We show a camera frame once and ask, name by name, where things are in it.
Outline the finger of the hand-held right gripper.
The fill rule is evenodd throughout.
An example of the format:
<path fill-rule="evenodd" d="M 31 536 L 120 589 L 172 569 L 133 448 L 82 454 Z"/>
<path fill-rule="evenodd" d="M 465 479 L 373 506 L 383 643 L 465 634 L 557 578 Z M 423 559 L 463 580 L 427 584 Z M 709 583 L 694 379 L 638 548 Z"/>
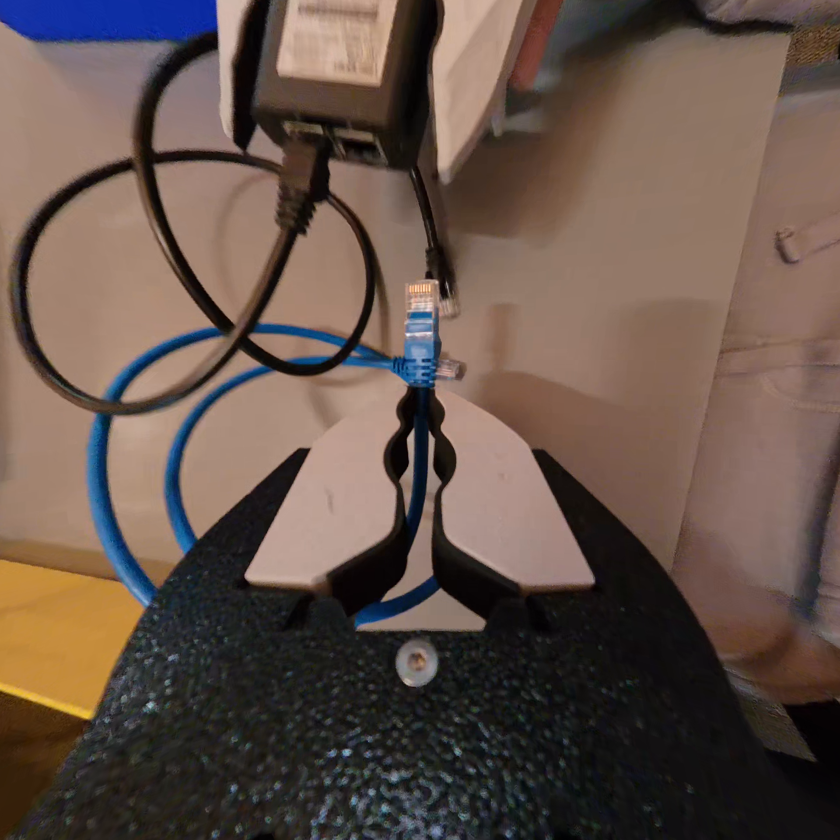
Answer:
<path fill-rule="evenodd" d="M 448 185 L 490 130 L 529 23 L 527 1 L 443 1 L 431 58 L 435 169 Z"/>
<path fill-rule="evenodd" d="M 271 1 L 217 1 L 219 116 L 227 137 L 247 149 L 256 132 L 252 102 Z"/>

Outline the blue plastic bin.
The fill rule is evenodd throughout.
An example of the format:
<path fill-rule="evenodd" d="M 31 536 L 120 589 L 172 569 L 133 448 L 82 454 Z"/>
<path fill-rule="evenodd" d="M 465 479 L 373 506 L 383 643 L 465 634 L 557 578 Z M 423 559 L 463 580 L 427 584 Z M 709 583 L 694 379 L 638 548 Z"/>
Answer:
<path fill-rule="evenodd" d="M 183 41 L 217 26 L 215 1 L 2 1 L 1 21 L 50 44 Z"/>

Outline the yellow plastic bin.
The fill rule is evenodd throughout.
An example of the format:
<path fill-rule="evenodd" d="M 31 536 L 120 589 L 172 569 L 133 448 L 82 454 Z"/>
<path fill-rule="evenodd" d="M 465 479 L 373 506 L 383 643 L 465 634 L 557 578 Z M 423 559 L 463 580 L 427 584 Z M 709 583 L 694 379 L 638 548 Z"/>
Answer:
<path fill-rule="evenodd" d="M 2 560 L 2 693 L 93 719 L 143 610 L 121 583 Z"/>

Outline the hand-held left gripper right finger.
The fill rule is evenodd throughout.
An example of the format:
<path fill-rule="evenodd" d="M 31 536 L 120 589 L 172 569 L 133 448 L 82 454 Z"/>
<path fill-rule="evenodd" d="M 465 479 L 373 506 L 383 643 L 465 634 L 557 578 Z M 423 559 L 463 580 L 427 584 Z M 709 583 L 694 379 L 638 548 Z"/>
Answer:
<path fill-rule="evenodd" d="M 504 601 L 591 590 L 592 569 L 529 445 L 452 392 L 436 392 L 428 422 L 440 588 L 486 620 Z"/>

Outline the black network splitter box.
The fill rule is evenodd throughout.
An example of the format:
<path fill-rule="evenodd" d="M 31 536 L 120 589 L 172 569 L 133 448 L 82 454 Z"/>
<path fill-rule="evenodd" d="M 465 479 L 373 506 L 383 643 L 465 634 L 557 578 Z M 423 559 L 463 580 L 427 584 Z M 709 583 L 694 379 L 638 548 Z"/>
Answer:
<path fill-rule="evenodd" d="M 332 157 L 409 172 L 429 122 L 438 2 L 271 2 L 251 112 L 276 144 L 324 138 Z"/>

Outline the person's beige clothing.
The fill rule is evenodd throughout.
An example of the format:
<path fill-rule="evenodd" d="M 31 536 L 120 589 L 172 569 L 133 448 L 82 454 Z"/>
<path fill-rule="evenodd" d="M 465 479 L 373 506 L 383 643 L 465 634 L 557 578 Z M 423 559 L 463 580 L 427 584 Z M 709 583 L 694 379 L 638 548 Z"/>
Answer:
<path fill-rule="evenodd" d="M 737 683 L 838 698 L 838 88 L 780 99 L 673 575 Z"/>

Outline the white desk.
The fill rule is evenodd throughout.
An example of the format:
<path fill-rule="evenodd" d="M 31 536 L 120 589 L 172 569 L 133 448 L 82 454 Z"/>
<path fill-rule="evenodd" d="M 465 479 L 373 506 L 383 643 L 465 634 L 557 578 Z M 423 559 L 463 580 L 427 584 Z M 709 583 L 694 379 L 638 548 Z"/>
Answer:
<path fill-rule="evenodd" d="M 460 317 L 444 349 L 467 365 L 455 390 L 545 448 L 666 567 L 738 273 L 790 37 L 719 34 L 668 7 L 555 59 L 534 124 L 479 146 L 443 190 Z M 80 173 L 124 156 L 161 45 L 40 45 L 2 26 L 2 551 L 110 576 L 91 523 L 91 416 L 29 368 L 7 305 L 9 249 L 30 215 Z M 404 286 L 425 236 L 404 175 L 351 165 L 335 192 L 367 227 L 384 285 L 364 340 L 396 352 Z M 275 233 L 268 174 L 234 164 L 161 173 L 175 234 L 228 315 L 244 305 Z M 31 275 L 38 336 L 68 379 L 102 393 L 158 342 L 207 326 L 172 276 L 123 175 L 51 224 Z M 326 207 L 295 247 L 266 319 L 347 333 L 364 270 Z M 268 375 L 199 424 L 184 495 L 201 534 L 295 448 L 395 377 L 343 369 Z M 155 571 L 182 552 L 165 517 L 166 452 L 200 399 L 114 424 L 122 532 Z"/>

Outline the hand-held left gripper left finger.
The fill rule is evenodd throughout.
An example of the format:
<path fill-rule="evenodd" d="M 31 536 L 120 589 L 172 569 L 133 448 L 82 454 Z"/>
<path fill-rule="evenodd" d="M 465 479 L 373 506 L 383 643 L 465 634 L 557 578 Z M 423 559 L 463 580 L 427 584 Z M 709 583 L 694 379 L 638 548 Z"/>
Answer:
<path fill-rule="evenodd" d="M 416 407 L 407 388 L 399 402 L 345 417 L 310 447 L 247 568 L 249 586 L 330 596 L 353 616 L 402 579 L 401 480 Z"/>

